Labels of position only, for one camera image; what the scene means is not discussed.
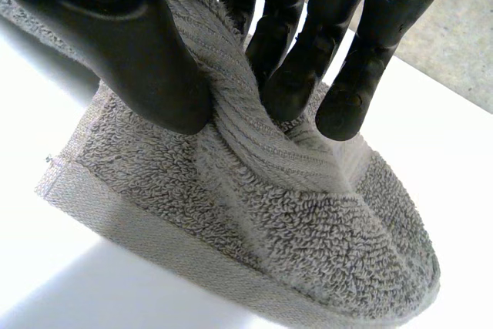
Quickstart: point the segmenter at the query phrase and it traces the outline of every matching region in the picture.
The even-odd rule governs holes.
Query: gray towel
[[[337,143],[307,112],[283,125],[217,0],[167,0],[208,75],[196,136],[134,114],[102,83],[38,192],[97,233],[289,327],[394,327],[436,297],[439,267],[405,188],[361,136]],[[0,12],[82,61],[20,9]]]

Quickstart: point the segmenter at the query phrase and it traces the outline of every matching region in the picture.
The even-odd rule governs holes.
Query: terry cloth
[[[196,136],[154,126],[101,84],[37,189],[153,263],[288,327],[394,327],[438,292],[439,267],[401,182],[361,136],[315,129],[321,86],[277,125],[217,0],[167,0],[210,78],[215,113]],[[0,12],[80,62],[12,0]]]

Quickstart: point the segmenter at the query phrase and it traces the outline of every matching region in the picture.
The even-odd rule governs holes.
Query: robotic hand
[[[206,124],[205,79],[180,38],[165,0],[16,0],[73,46],[136,113],[178,133]],[[256,0],[221,0],[246,34]],[[304,0],[266,0],[246,51],[269,114],[297,118],[323,78],[360,0],[310,0],[288,56]],[[404,33],[433,0],[365,0],[344,66],[317,113],[327,137],[353,137]]]
[[[255,0],[222,0],[240,31]],[[265,0],[263,17],[246,50],[260,96],[273,119],[296,119],[323,78],[361,0],[309,0],[308,16],[293,41],[304,0]],[[318,129],[335,140],[359,131],[375,89],[406,31],[434,0],[365,0],[357,34],[317,113]]]

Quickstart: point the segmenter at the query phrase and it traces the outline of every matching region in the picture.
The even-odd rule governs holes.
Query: gray floor
[[[396,55],[493,113],[493,0],[436,0]]]

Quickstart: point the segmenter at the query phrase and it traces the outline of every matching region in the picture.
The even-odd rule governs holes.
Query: white table surface
[[[0,328],[279,327],[40,200],[33,189],[45,159],[69,139],[97,78],[3,19],[0,69]],[[415,200],[441,262],[438,299],[406,327],[491,327],[491,115],[393,58],[362,133]]]

